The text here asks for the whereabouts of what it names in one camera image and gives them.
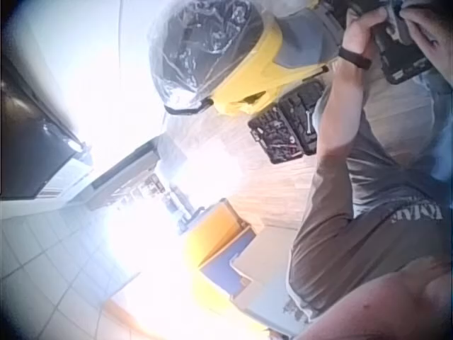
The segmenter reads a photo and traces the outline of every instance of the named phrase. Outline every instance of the skin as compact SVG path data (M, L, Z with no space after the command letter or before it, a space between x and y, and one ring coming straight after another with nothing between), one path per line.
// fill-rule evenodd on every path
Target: skin
M401 11L411 36L444 78L452 83L451 31L429 10ZM370 28L387 17L382 8L348 16L343 47L371 59ZM338 60L332 92L321 119L318 163L345 162L360 122L363 71ZM365 283L319 317L298 340L436 339L451 327L452 265L424 258Z

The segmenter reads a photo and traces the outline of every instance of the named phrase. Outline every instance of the clear plastic wrap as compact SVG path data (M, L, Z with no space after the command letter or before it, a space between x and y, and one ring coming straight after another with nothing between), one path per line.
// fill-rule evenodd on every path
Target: clear plastic wrap
M263 32L252 1L173 2L149 34L151 75L164 105L195 108L247 56Z

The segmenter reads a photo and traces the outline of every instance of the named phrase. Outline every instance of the socket set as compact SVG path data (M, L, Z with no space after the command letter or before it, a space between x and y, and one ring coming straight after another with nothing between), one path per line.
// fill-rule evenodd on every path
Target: socket set
M324 85L317 79L303 83L248 122L253 139L261 145L271 163L316 153L318 137L312 116L323 91Z

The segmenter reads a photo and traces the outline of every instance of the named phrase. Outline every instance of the person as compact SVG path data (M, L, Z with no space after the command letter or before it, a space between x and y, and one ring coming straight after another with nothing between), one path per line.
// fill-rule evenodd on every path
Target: person
M396 163L362 109L364 70L338 58L314 113L316 171L289 259L288 292L313 321L300 339L435 339L422 332L451 310L452 32L429 9L400 15L435 68L419 79L432 140L410 166ZM370 60L371 28L386 18L349 13L343 49Z

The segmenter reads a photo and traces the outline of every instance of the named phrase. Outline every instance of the black wristband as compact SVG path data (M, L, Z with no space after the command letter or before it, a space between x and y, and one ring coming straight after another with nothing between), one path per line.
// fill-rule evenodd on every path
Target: black wristband
M360 69L369 69L369 67L371 66L371 60L363 57L362 55L346 50L343 47L340 47L340 50L338 51L338 56L343 58L344 60L352 62L355 66L359 67Z

